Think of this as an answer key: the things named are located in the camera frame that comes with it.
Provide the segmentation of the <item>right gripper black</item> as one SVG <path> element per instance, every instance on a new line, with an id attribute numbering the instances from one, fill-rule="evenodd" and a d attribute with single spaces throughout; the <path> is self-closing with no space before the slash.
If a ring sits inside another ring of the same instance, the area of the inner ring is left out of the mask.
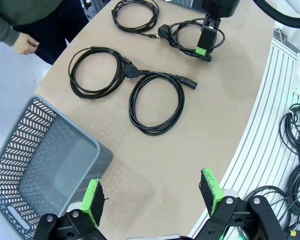
<path id="1" fill-rule="evenodd" d="M 203 0 L 202 8 L 208 13 L 201 26 L 201 34 L 195 52 L 205 56 L 216 40 L 221 18 L 231 17 L 240 0 Z"/>

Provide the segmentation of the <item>gray plastic lattice basket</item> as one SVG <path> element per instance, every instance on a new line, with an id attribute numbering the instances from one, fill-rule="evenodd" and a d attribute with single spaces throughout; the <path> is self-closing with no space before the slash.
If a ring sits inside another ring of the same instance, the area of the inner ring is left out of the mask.
<path id="1" fill-rule="evenodd" d="M 193 11 L 206 13 L 203 8 L 204 0 L 171 0 L 172 4 L 187 8 Z"/>
<path id="2" fill-rule="evenodd" d="M 113 153 L 39 95 L 32 96 L 0 150 L 0 212 L 22 240 L 40 217 L 81 202 Z"/>

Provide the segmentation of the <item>person's right hand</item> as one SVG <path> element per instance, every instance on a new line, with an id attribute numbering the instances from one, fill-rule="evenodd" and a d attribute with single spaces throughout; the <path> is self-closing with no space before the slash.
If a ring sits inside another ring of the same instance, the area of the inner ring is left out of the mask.
<path id="1" fill-rule="evenodd" d="M 30 35 L 20 32 L 17 40 L 12 45 L 12 49 L 17 54 L 30 55 L 36 52 L 39 44 L 40 43 Z"/>

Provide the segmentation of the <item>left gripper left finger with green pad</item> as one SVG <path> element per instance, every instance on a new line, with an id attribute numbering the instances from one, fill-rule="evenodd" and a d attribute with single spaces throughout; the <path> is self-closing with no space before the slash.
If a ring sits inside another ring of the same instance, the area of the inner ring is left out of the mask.
<path id="1" fill-rule="evenodd" d="M 90 180 L 81 207 L 60 217 L 42 215 L 33 240 L 107 240 L 98 229 L 105 200 L 100 180 Z"/>

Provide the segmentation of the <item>black power cable round plug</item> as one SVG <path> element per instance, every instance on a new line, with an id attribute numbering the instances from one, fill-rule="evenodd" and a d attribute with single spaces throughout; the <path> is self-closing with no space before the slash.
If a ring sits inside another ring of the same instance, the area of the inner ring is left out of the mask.
<path id="1" fill-rule="evenodd" d="M 166 132 L 168 132 L 179 120 L 184 104 L 185 104 L 185 93 L 182 88 L 182 85 L 195 90 L 197 87 L 197 83 L 190 78 L 180 75 L 174 75 L 171 73 L 166 72 L 156 72 L 150 70 L 140 70 L 133 64 L 128 64 L 124 69 L 125 77 L 129 79 L 141 77 L 141 79 L 137 82 L 135 87 L 133 88 L 128 103 L 128 114 L 131 123 L 138 128 L 142 133 L 148 136 L 159 136 Z M 155 126 L 146 126 L 139 122 L 137 118 L 137 111 L 136 111 L 136 104 L 137 104 L 137 97 L 139 92 L 149 84 L 151 81 L 155 79 L 163 79 L 169 82 L 174 89 L 176 90 L 178 96 L 178 103 L 175 111 L 173 114 L 164 122 L 155 125 Z"/>

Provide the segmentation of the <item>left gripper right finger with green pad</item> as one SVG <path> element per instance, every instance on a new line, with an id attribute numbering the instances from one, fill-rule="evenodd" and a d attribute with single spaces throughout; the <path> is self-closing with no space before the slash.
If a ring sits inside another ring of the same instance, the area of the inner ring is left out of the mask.
<path id="1" fill-rule="evenodd" d="M 198 230 L 194 240 L 224 240 L 230 227 L 241 228 L 247 240 L 287 240 L 287 234 L 264 196 L 242 200 L 224 195 L 209 168 L 201 170 L 198 186 L 209 219 Z"/>

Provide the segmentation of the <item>white ribbed platform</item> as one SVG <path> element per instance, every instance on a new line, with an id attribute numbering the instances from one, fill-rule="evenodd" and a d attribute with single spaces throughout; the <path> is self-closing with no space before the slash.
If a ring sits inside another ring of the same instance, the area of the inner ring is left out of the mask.
<path id="1" fill-rule="evenodd" d="M 263 196 L 290 240 L 300 239 L 300 95 L 297 55 L 271 41 L 246 129 L 220 188 L 244 201 Z"/>

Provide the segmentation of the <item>person's right forearm green sleeve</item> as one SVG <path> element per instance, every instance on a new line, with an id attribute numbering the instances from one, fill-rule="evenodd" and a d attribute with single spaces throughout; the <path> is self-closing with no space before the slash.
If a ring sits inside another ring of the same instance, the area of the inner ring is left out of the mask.
<path id="1" fill-rule="evenodd" d="M 12 47 L 19 36 L 20 33 L 15 31 L 9 23 L 0 17 L 0 42 Z"/>

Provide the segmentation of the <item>person in green sweater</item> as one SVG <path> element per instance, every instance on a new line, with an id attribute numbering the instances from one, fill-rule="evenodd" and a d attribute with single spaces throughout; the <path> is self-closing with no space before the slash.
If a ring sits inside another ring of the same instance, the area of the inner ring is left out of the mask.
<path id="1" fill-rule="evenodd" d="M 38 41 L 33 54 L 50 65 L 89 22 L 80 0 L 0 0 L 0 17 Z"/>

